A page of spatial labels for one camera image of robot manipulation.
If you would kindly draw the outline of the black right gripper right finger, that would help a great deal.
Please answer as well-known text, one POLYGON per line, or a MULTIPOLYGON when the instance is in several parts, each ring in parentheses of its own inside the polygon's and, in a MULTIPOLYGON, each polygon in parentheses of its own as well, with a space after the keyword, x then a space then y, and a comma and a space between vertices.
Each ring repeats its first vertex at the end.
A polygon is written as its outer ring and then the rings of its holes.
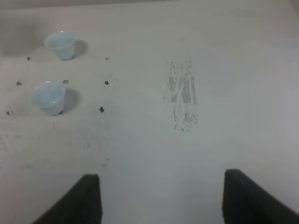
POLYGON ((297 224, 294 212, 239 169, 224 175, 222 215, 226 224, 297 224))

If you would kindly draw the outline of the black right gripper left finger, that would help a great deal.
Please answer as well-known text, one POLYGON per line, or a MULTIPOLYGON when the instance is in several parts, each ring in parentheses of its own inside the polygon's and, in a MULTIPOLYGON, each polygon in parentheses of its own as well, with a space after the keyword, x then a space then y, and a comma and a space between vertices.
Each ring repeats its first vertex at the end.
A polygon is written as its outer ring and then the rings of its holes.
POLYGON ((78 182, 35 224, 100 224, 102 204, 100 178, 89 174, 78 182))

